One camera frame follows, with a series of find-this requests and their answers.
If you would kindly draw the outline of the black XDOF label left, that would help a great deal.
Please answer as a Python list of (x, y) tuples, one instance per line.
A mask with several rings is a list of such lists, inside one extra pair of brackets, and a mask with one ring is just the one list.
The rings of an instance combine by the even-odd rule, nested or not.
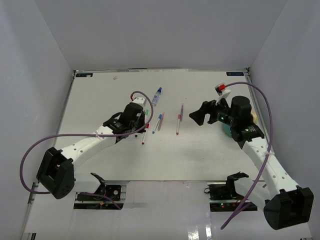
[(91, 78), (93, 76), (93, 73), (76, 73), (76, 78)]

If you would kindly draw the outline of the red cap white marker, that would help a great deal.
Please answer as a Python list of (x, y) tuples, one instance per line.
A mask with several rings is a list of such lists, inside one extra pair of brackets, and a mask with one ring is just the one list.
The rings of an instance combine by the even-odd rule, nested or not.
[(141, 144), (144, 145), (146, 143), (146, 138), (149, 130), (149, 123), (146, 125), (144, 133), (143, 133), (143, 138)]

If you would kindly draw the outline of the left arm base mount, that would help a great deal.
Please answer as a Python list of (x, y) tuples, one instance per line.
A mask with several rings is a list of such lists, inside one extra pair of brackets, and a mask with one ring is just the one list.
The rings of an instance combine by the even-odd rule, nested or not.
[(90, 173), (99, 183), (93, 193), (76, 194), (73, 208), (75, 210), (121, 210), (126, 198), (126, 186), (107, 183), (96, 173)]

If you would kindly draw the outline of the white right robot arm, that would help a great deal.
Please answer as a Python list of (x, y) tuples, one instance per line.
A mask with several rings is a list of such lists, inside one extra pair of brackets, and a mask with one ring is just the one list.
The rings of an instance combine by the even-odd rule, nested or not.
[(235, 96), (231, 104), (220, 101), (204, 101), (201, 107), (189, 114), (199, 126), (209, 115), (209, 124), (221, 122), (230, 126), (231, 137), (246, 153), (259, 170), (266, 187), (253, 186), (245, 173), (239, 172), (227, 177), (226, 195), (236, 200), (247, 197), (262, 209), (263, 215), (274, 230), (307, 223), (310, 219), (314, 194), (308, 187), (301, 187), (282, 167), (275, 155), (268, 151), (268, 141), (261, 129), (254, 123), (250, 100)]

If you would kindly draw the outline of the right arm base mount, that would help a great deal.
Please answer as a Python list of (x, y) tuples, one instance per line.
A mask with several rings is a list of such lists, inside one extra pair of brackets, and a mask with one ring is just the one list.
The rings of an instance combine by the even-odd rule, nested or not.
[(236, 193), (235, 181), (249, 176), (243, 172), (229, 175), (224, 182), (208, 183), (203, 192), (209, 197), (212, 213), (233, 212), (242, 202), (244, 196)]

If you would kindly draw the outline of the pink cap white marker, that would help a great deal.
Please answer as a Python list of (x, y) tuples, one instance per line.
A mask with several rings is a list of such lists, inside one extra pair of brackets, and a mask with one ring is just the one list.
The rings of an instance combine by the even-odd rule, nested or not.
[(178, 114), (177, 116), (177, 123), (176, 123), (176, 132), (175, 134), (178, 136), (180, 133), (180, 123), (181, 123), (181, 115)]

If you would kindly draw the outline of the purple clear gel pen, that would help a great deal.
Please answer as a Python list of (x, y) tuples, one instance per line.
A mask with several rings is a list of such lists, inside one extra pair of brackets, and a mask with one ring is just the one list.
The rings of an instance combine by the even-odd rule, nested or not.
[(182, 122), (183, 120), (183, 113), (184, 113), (184, 104), (181, 104), (181, 108), (180, 108), (180, 122)]

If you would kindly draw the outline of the teal round organizer container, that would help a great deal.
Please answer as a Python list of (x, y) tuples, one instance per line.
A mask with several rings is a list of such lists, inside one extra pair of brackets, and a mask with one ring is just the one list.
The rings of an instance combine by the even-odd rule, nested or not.
[(232, 134), (231, 134), (231, 127), (225, 123), (223, 123), (221, 125), (221, 128), (223, 130), (223, 132), (228, 136), (228, 137), (232, 137)]

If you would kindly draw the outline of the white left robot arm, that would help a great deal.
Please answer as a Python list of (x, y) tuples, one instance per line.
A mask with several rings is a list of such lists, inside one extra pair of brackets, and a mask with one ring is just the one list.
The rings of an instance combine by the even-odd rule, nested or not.
[(171, 128), (159, 139), (141, 140), (152, 115), (144, 102), (129, 102), (92, 133), (77, 133), (67, 141), (47, 149), (36, 174), (46, 192), (59, 200), (70, 193), (89, 193), (99, 200), (106, 185), (129, 182), (206, 181), (206, 167), (196, 153), (183, 147), (189, 136), (178, 137)]

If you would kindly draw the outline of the beige tape roll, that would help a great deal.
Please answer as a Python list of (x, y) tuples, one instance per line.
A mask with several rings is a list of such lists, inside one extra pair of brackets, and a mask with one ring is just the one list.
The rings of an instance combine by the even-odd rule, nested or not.
[(257, 114), (256, 114), (254, 111), (252, 111), (250, 114), (251, 114), (251, 116), (252, 116), (253, 123), (254, 123), (254, 124), (257, 124), (257, 123), (258, 123), (258, 116), (257, 116)]

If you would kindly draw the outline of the clear blue spray bottle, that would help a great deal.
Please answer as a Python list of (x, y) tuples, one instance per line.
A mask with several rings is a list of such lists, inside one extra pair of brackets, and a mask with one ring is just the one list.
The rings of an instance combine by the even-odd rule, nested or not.
[(156, 93), (154, 94), (153, 96), (153, 99), (152, 99), (152, 105), (155, 107), (160, 99), (160, 96), (161, 96), (161, 93), (162, 93), (162, 88), (160, 87)]

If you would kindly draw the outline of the black XDOF label right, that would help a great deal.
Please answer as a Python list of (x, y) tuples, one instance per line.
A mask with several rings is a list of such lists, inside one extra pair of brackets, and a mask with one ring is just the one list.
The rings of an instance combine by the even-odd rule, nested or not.
[(226, 75), (235, 77), (235, 76), (244, 76), (244, 73), (239, 71), (227, 71)]

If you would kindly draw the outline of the blue cap white marker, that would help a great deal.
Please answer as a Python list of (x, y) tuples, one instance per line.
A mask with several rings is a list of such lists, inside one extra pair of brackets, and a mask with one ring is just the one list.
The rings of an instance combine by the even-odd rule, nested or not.
[(152, 129), (152, 134), (155, 134), (155, 132), (156, 132), (156, 130), (158, 128), (158, 125), (160, 124), (161, 119), (162, 119), (162, 114), (160, 114), (158, 116), (157, 121), (156, 121), (156, 123), (155, 123), (155, 125), (154, 125), (154, 127)]

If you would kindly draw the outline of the black xdof label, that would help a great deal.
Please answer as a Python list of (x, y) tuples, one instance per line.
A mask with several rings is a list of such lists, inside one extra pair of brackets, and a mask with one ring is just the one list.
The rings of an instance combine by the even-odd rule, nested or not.
[(93, 76), (93, 73), (76, 73), (76, 78), (91, 78)]
[(244, 76), (244, 73), (239, 71), (227, 71), (226, 75), (235, 77), (235, 76)]

